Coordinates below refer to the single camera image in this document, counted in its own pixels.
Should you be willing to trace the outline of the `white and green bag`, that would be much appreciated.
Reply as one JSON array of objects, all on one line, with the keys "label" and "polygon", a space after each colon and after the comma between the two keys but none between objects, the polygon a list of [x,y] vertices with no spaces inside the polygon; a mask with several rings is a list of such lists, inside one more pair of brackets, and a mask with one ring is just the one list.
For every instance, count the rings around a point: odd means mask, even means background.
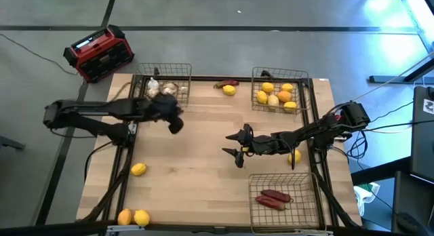
[{"label": "white and green bag", "polygon": [[375,200],[380,185],[375,182],[369,184],[361,184],[353,187],[355,191],[355,196],[357,200],[357,207],[359,210],[359,215],[363,216],[365,212],[365,204],[372,203]]}]

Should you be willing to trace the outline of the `dark grey stand foot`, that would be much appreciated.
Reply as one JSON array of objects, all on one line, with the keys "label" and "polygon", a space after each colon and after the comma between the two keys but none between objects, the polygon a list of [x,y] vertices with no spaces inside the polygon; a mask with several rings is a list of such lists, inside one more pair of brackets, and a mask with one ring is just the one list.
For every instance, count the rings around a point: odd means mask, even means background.
[{"label": "dark grey stand foot", "polygon": [[11,147],[16,150],[23,150],[26,145],[4,136],[0,136],[0,147]]}]

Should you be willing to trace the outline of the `dark office desk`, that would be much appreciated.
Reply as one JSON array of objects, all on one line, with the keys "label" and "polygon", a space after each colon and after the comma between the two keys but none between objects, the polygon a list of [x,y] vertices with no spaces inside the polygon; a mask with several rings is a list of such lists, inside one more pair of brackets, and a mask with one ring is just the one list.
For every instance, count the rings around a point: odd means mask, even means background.
[{"label": "dark office desk", "polygon": [[[410,157],[351,174],[353,184],[367,184],[394,177],[391,231],[412,236],[434,236],[434,184],[411,175]],[[398,213],[413,216],[419,232],[409,233],[397,224]]]}]

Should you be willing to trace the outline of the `black computer mouse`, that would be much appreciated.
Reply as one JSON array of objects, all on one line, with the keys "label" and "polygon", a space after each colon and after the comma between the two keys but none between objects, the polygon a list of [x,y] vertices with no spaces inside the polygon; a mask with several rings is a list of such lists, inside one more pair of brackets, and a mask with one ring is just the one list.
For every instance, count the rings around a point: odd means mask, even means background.
[{"label": "black computer mouse", "polygon": [[403,212],[398,213],[397,224],[401,229],[409,233],[419,232],[419,223],[413,216],[407,213],[403,213]]}]

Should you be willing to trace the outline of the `red and black jobsite radio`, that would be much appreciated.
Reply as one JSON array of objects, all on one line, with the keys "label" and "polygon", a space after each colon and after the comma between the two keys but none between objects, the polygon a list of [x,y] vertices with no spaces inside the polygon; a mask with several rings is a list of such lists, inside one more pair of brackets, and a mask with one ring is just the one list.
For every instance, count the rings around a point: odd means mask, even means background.
[{"label": "red and black jobsite radio", "polygon": [[66,47],[63,56],[87,83],[97,83],[129,64],[135,54],[122,30],[110,24]]}]

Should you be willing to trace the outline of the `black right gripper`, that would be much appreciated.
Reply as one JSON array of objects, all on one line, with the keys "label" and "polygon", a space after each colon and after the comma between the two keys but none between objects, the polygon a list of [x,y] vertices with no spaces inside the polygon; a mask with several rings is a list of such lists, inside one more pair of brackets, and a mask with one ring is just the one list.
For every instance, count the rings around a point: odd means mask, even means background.
[{"label": "black right gripper", "polygon": [[253,155],[274,155],[280,149],[278,139],[271,136],[257,136],[254,138],[254,132],[249,124],[244,124],[236,134],[226,136],[227,140],[234,140],[242,145],[242,151],[237,149],[222,149],[235,158],[235,165],[242,168],[244,164],[244,153],[251,157]]}]

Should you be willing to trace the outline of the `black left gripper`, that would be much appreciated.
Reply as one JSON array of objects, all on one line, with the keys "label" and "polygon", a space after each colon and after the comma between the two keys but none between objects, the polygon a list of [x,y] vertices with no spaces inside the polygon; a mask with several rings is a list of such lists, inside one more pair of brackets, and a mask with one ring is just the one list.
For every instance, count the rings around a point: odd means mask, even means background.
[{"label": "black left gripper", "polygon": [[177,134],[184,126],[184,122],[180,118],[183,110],[172,95],[155,96],[146,107],[145,114],[147,121],[162,120],[168,122],[168,129],[172,134]]}]

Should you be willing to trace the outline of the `black floor stand base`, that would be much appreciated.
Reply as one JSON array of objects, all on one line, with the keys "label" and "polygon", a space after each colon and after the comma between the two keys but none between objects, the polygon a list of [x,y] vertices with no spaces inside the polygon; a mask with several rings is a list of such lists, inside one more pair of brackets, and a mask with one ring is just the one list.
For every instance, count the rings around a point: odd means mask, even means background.
[{"label": "black floor stand base", "polygon": [[421,83],[434,85],[434,58],[418,67],[409,74],[404,73],[403,76],[384,76],[372,75],[368,78],[369,83],[394,83],[394,84],[413,84]]}]

